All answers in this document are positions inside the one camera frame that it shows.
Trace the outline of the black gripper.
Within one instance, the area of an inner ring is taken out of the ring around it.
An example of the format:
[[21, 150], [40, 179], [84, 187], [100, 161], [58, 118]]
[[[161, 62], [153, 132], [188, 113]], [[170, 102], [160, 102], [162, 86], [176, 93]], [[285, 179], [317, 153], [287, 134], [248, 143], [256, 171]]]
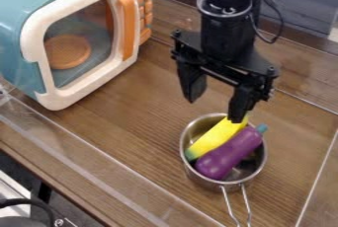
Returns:
[[208, 0], [196, 0], [200, 30], [170, 33], [176, 74], [184, 98], [189, 103], [204, 93], [208, 76], [235, 87], [228, 104], [228, 119], [240, 123], [257, 101], [271, 96], [275, 66], [255, 50], [255, 40], [273, 43], [259, 30], [260, 6], [275, 7], [272, 0], [248, 0], [243, 10], [225, 9]]

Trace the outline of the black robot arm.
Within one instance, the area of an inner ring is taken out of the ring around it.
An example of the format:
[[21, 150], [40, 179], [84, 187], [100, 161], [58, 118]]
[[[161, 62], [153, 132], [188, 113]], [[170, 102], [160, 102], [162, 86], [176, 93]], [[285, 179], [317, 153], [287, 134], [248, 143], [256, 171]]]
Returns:
[[239, 123], [257, 101], [269, 98], [279, 71], [259, 54], [255, 40], [260, 5], [271, 0], [196, 0], [200, 30], [170, 33], [170, 58], [184, 98], [193, 102], [207, 87], [205, 78], [233, 86], [228, 119]]

